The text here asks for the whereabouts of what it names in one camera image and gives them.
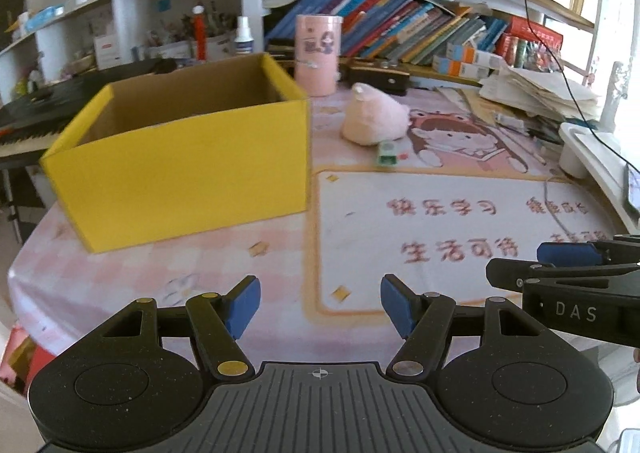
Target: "black cable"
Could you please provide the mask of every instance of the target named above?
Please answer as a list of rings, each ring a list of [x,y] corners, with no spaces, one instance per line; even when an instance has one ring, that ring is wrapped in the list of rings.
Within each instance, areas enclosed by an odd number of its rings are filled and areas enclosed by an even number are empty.
[[[636,173],[640,174],[640,171],[638,170],[638,168],[636,168],[633,165],[633,163],[631,163],[629,160],[627,160],[624,157],[622,157],[616,150],[614,150],[612,147],[610,147],[609,144],[607,144],[603,140],[601,140],[601,138],[599,138],[598,135],[596,134],[595,130],[593,128],[591,128],[591,125],[587,121],[587,118],[584,116],[584,113],[582,112],[582,109],[580,108],[580,105],[578,104],[578,101],[575,99],[574,93],[572,92],[571,86],[569,85],[569,80],[567,79],[566,75],[564,74],[564,69],[562,68],[562,65],[560,64],[560,62],[558,61],[558,58],[556,58],[556,55],[553,53],[553,51],[551,51],[549,46],[536,34],[536,31],[533,30],[533,26],[531,25],[531,19],[529,17],[529,3],[528,3],[527,0],[524,0],[524,8],[525,8],[525,12],[527,13],[527,24],[529,25],[529,30],[538,39],[538,41],[543,45],[543,47],[546,48],[546,51],[548,51],[548,53],[551,55],[551,57],[554,59],[554,61],[558,65],[558,68],[560,69],[560,72],[562,73],[562,77],[564,78],[564,82],[566,83],[566,88],[569,91],[569,95],[571,96],[571,99],[574,101],[575,107],[578,109],[578,112],[580,112],[580,116],[581,116],[582,120],[584,121],[584,124],[587,126],[587,128],[589,128],[590,132],[593,134],[593,137],[600,144],[602,144],[606,148],[609,148],[609,150],[612,151],[612,153],[615,156],[617,156],[618,158],[622,159],[630,167],[632,167],[634,170],[636,170]]]

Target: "circular pad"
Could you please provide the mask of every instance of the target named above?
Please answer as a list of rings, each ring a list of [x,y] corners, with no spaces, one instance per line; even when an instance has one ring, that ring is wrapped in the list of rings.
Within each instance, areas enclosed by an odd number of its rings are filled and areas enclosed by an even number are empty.
[[[562,352],[481,346],[442,369],[436,396],[453,421],[495,445],[562,449],[597,436],[613,401],[602,371]]]
[[[36,375],[29,403],[47,441],[74,451],[129,451],[185,426],[203,392],[198,370],[170,351],[67,351]]]
[[[494,388],[514,403],[546,404],[566,391],[566,380],[546,365],[514,363],[496,370]]]
[[[146,390],[149,377],[133,365],[112,363],[85,370],[76,379],[76,393],[100,406],[134,400]]]

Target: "yellow cardboard box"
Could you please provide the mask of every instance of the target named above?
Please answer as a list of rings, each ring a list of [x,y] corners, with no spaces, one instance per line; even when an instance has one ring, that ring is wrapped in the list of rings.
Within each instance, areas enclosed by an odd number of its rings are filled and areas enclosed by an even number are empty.
[[[306,94],[266,54],[103,88],[41,163],[92,252],[297,213]]]

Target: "gold screw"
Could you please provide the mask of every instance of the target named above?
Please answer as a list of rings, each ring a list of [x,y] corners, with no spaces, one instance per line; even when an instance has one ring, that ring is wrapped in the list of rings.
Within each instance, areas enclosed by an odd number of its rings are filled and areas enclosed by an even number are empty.
[[[228,375],[229,377],[235,377],[236,375],[242,375],[249,370],[249,366],[242,361],[225,361],[218,366],[218,372],[222,375]]]

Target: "pink checkered tablecloth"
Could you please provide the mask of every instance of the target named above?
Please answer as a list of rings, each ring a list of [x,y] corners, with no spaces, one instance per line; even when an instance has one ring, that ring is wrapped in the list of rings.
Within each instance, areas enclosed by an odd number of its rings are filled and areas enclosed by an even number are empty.
[[[375,162],[374,148],[356,146],[339,135],[349,98],[349,91],[340,90],[313,102],[316,170],[370,167]],[[468,116],[438,91],[411,90],[400,100],[427,116]],[[409,138],[399,146],[405,153],[403,167],[427,166]],[[549,174],[548,166],[526,151],[532,148],[526,138],[507,146],[527,163],[528,175]],[[443,166],[454,174],[464,172],[458,161],[449,160]],[[482,171],[490,175],[492,165]],[[388,179],[394,180],[393,174]],[[384,317],[341,318],[339,324],[332,324],[310,309],[313,304],[305,299],[309,296],[305,278],[310,249],[305,242],[310,223],[309,213],[296,214],[91,255],[55,205],[9,271],[12,302],[34,340],[52,354],[60,354],[133,299],[148,296],[156,298],[159,306],[181,305],[198,293],[226,292],[245,275],[255,274],[262,284],[262,304],[240,341],[255,365],[267,360],[378,360],[386,365],[401,338]],[[250,248],[258,242],[267,243],[268,249],[252,256]],[[188,355],[188,344],[175,341],[171,347]],[[469,347],[468,343],[460,346]]]

